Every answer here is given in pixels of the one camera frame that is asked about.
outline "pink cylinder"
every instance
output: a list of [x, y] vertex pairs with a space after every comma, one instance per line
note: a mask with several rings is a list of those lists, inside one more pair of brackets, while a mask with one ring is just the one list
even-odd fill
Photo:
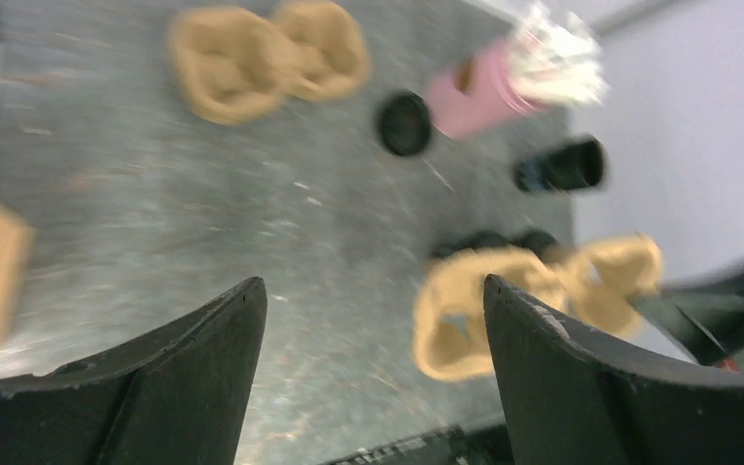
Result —
[[444, 136], [461, 140], [500, 123], [543, 108], [520, 97], [508, 77], [506, 39], [494, 42], [472, 58], [469, 85], [457, 88], [460, 65], [435, 76], [424, 101], [432, 124]]

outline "pink container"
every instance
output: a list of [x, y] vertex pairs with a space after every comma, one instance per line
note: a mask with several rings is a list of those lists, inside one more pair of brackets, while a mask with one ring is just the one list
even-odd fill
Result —
[[461, 140], [544, 107], [524, 100], [512, 89], [507, 76], [507, 45], [507, 40], [501, 39], [472, 57], [465, 92], [458, 86], [466, 63], [429, 82], [424, 101], [432, 124], [444, 136]]

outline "black disc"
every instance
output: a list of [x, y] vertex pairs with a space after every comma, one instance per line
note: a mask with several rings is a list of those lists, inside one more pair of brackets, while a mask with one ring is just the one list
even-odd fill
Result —
[[432, 139], [429, 108], [418, 95], [403, 91], [391, 96], [378, 114], [378, 137], [393, 155], [418, 155]]

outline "gray tabletop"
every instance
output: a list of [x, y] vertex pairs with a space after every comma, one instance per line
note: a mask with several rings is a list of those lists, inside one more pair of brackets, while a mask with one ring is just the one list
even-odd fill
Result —
[[521, 195], [508, 176], [562, 139], [565, 114], [392, 157], [377, 105], [507, 25], [459, 0], [340, 3], [372, 80], [227, 128], [187, 109], [167, 57], [169, 21], [197, 4], [0, 0], [0, 202], [38, 230], [0, 378], [48, 373], [261, 276], [269, 315], [236, 463], [318, 463], [500, 412], [492, 378], [417, 371], [412, 300], [441, 238], [535, 225], [570, 240], [568, 198]]

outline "black cup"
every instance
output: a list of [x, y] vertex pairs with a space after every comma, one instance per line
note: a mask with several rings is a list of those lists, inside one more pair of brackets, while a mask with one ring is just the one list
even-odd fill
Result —
[[605, 151], [595, 138], [580, 139], [518, 162], [514, 183], [523, 192], [577, 191], [598, 187], [605, 173]]

